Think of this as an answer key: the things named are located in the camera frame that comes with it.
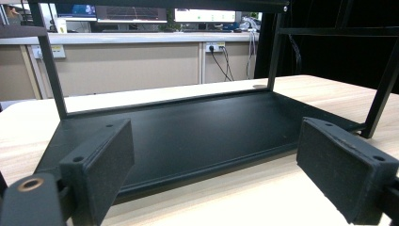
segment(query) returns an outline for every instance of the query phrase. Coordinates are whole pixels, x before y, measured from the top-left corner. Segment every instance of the cable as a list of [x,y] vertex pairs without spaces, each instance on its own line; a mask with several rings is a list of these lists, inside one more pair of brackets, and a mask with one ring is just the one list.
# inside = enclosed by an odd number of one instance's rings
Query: cable
[[217,62],[217,60],[216,60],[216,58],[215,58],[215,56],[214,56],[214,46],[210,46],[209,49],[211,50],[211,55],[212,55],[212,57],[214,58],[214,60],[215,60],[215,62],[216,62],[216,64],[217,64],[217,66],[219,66],[219,69],[220,69],[220,70],[222,71],[222,73],[225,75],[225,78],[227,78],[229,81],[231,81],[230,78],[227,76],[227,74],[223,71],[222,67],[220,67],[220,64]]
[[250,60],[252,56],[256,55],[256,43],[255,43],[255,31],[251,30],[249,33],[249,53],[248,53],[248,61],[247,61],[247,79],[249,80],[250,73]]
[[[313,3],[314,3],[314,0],[311,0],[311,5],[309,6],[308,15],[306,17],[306,23],[305,23],[305,26],[302,25],[303,27],[308,27],[308,25],[309,25],[309,19],[311,17],[311,8],[313,8]],[[306,36],[302,36],[301,41],[299,43],[299,47],[302,47],[302,43],[303,43],[303,40],[305,39],[305,37]]]
[[234,77],[232,76],[231,73],[231,68],[230,68],[230,62],[229,62],[229,53],[227,52],[227,49],[225,46],[221,46],[222,50],[223,50],[223,54],[226,58],[226,62],[227,62],[227,74],[229,74],[229,70],[230,70],[230,76],[231,76],[231,80],[234,81]]
[[293,49],[295,51],[295,58],[296,58],[295,74],[300,74],[300,72],[302,71],[302,56],[300,55],[299,47],[296,44],[295,40],[293,39],[293,36],[288,35],[288,38],[290,39],[290,43],[293,46]]
[[[293,7],[294,7],[294,1],[291,1],[291,4],[290,4],[290,24],[289,24],[289,26],[290,27],[293,27],[294,26],[294,22],[293,22]],[[293,51],[291,51],[291,57],[290,57],[290,59],[291,59],[291,74],[294,74],[294,52]]]
[[[294,2],[291,4],[291,11],[290,11],[290,14],[291,14],[291,26],[293,26],[293,4],[294,4]],[[310,14],[311,14],[311,11],[309,10],[309,12],[308,12],[308,21],[309,21],[309,16],[310,16]],[[299,47],[298,47],[298,45],[296,44],[296,42],[295,42],[295,40],[294,40],[294,38],[293,38],[293,36],[292,35],[288,35],[288,38],[289,38],[289,40],[290,40],[290,43],[291,43],[291,45],[293,46],[293,49],[294,49],[294,51],[295,51],[295,59],[296,59],[296,70],[295,70],[295,74],[300,74],[301,73],[301,71],[302,71],[302,56],[301,56],[301,54],[300,54],[300,51],[299,51]]]
[[85,27],[83,26],[83,22],[80,22],[80,28],[82,28],[83,32],[85,32]]

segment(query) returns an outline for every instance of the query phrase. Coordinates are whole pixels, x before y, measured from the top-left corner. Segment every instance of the black metal frame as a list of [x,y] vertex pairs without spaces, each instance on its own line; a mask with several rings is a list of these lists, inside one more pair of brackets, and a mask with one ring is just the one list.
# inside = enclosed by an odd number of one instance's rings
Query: black metal frame
[[[361,130],[361,136],[371,138],[375,132],[378,121],[384,110],[385,104],[393,89],[393,85],[399,73],[399,26],[395,27],[347,27],[353,0],[342,0],[340,10],[337,15],[337,21],[333,28],[285,28],[282,25],[278,29],[276,36],[281,35],[310,35],[310,36],[347,36],[347,37],[397,37],[393,46],[390,59],[385,68],[385,72],[378,86],[373,104],[368,113],[365,128]],[[281,47],[280,38],[275,37],[275,47]],[[279,62],[279,53],[272,56],[272,60],[277,64]],[[275,66],[270,69],[269,76],[276,76]]]
[[[36,26],[44,26],[39,3],[80,3],[80,4],[109,4],[106,0],[29,0],[29,5],[32,11],[32,16]],[[161,7],[161,8],[214,8],[214,9],[230,9],[230,10],[257,10],[265,12],[263,14],[263,29],[259,38],[259,49],[257,63],[255,66],[255,78],[264,77],[268,72],[267,90],[273,91],[275,79],[279,74],[280,64],[282,62],[282,51],[284,49],[285,35],[345,35],[345,36],[399,36],[399,27],[391,28],[348,28],[347,21],[350,16],[350,11],[353,5],[353,0],[343,0],[340,11],[337,17],[335,28],[285,28],[284,21],[286,19],[285,13],[289,10],[290,2],[287,0],[269,0],[269,1],[251,1],[246,0],[205,0],[205,1],[186,1],[176,0],[158,1],[158,0],[116,0],[112,2],[115,6],[140,6],[140,7]],[[65,106],[62,87],[56,71],[56,65],[53,60],[50,42],[47,35],[38,36],[40,46],[42,49],[43,60],[45,62],[46,70],[49,74],[51,87],[53,90],[56,107],[59,118],[63,120],[72,119],[76,117],[85,117],[88,115],[106,114],[106,112],[115,109],[91,110],[89,112],[73,112],[69,113]],[[390,63],[387,65],[387,70],[384,73],[384,78],[378,88],[374,103],[370,109],[369,116],[365,123],[359,126],[361,135],[363,137],[371,137],[378,123],[381,112],[385,106],[392,86],[398,74],[398,44],[395,45]],[[166,101],[173,105],[176,101]],[[158,104],[146,104],[144,106],[157,106]],[[141,106],[118,107],[117,111],[123,109],[137,109]]]

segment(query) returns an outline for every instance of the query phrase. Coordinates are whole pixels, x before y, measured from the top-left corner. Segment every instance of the metal rod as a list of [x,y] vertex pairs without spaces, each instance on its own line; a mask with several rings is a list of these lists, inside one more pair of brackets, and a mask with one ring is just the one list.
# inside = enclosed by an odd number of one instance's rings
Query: metal rod
[[282,28],[281,35],[352,36],[352,37],[398,37],[399,26],[350,27],[350,28]]
[[[45,23],[42,18],[40,5],[37,3],[29,3],[30,10],[32,12],[33,21],[35,26],[45,27]],[[41,53],[43,56],[43,61],[49,76],[49,81],[51,88],[53,90],[53,96],[56,101],[56,108],[58,110],[58,115],[61,120],[67,118],[67,108],[64,102],[64,95],[62,94],[61,84],[58,78],[58,72],[56,71],[56,64],[54,63],[53,52],[51,49],[50,41],[47,36],[39,36],[39,44]]]
[[279,29],[281,27],[283,27],[284,18],[285,18],[284,14],[278,14],[278,16],[277,16],[276,32],[275,32],[274,43],[273,43],[269,76],[268,76],[268,80],[267,80],[267,87],[270,90],[273,90],[273,88],[274,88],[276,75],[277,75],[277,68],[279,66],[279,61],[280,61],[279,58],[280,58],[280,54],[281,54],[281,46],[282,46],[283,37],[279,34]]
[[270,70],[273,34],[275,31],[275,15],[264,13],[262,16],[261,33],[259,34],[258,52],[256,55],[254,78],[266,78]]
[[85,4],[115,7],[141,7],[141,8],[196,8],[196,9],[220,9],[235,11],[262,11],[267,13],[283,13],[290,4],[289,0],[29,0],[32,3],[63,3]]
[[0,198],[4,197],[4,192],[8,188],[6,180],[3,177],[3,174],[0,171]]
[[399,73],[399,37],[393,46],[390,59],[388,60],[385,72],[382,75],[381,81],[376,91],[375,98],[370,108],[369,114],[366,119],[366,129],[361,131],[361,136],[370,138],[373,136],[379,118],[384,110],[385,104],[390,97],[393,85]]
[[340,11],[338,12],[337,21],[335,23],[335,28],[346,28],[349,15],[352,11],[353,0],[342,0],[340,5]]
[[378,208],[381,209],[391,220],[391,225],[399,225],[399,178],[384,187],[379,199]]

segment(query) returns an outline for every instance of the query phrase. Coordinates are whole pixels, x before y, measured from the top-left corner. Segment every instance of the black vertical post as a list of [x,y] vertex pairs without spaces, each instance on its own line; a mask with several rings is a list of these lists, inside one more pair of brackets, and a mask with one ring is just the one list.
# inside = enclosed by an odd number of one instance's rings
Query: black vertical post
[[3,174],[0,171],[0,198],[3,199],[4,197],[4,192],[8,188],[6,180],[3,177]]
[[390,97],[393,85],[395,84],[396,78],[399,73],[399,37],[396,39],[396,43],[393,46],[390,59],[385,67],[385,72],[382,75],[378,89],[375,94],[375,98],[370,108],[369,114],[366,119],[366,128],[361,131],[361,136],[370,138],[373,136],[379,118],[381,117],[382,111],[384,110],[385,104]]
[[0,214],[2,212],[4,192],[8,188],[6,180],[4,180],[3,174],[0,171]]
[[[29,3],[32,12],[33,22],[35,26],[45,27],[43,18],[41,16],[41,9],[39,3]],[[56,101],[56,108],[60,119],[66,119],[67,108],[64,102],[64,95],[62,94],[61,84],[59,83],[58,72],[56,71],[56,64],[54,63],[53,52],[51,49],[48,36],[38,37],[43,61],[49,76],[50,85],[53,91],[53,96]]]
[[273,43],[273,50],[272,50],[272,56],[270,60],[270,70],[269,70],[269,76],[267,80],[267,87],[270,90],[273,90],[275,80],[276,80],[276,75],[277,75],[277,69],[279,66],[280,57],[281,57],[281,50],[282,45],[283,45],[283,36],[279,34],[279,29],[283,27],[284,24],[284,14],[278,14],[277,16],[277,22],[276,22],[276,29],[275,29],[275,34],[274,34],[274,43]]
[[275,14],[262,15],[261,33],[258,40],[254,78],[266,78],[270,70],[272,57],[273,38],[276,26]]
[[338,12],[337,21],[335,23],[335,28],[346,28],[349,15],[352,11],[353,0],[342,0],[340,5],[340,11]]

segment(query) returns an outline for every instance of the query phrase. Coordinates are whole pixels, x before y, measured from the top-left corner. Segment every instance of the wooden table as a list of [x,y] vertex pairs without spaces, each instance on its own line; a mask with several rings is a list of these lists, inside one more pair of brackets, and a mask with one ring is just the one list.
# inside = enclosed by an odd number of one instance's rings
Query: wooden table
[[[131,105],[264,86],[266,79],[152,89],[66,99],[69,111]],[[279,77],[275,91],[364,122],[375,90],[308,75]],[[392,94],[373,138],[399,158],[399,95]],[[53,100],[13,105],[0,113],[0,170],[8,184],[30,175],[59,122]],[[380,225],[389,225],[383,217]],[[104,225],[347,225],[296,165],[295,156],[113,206]]]

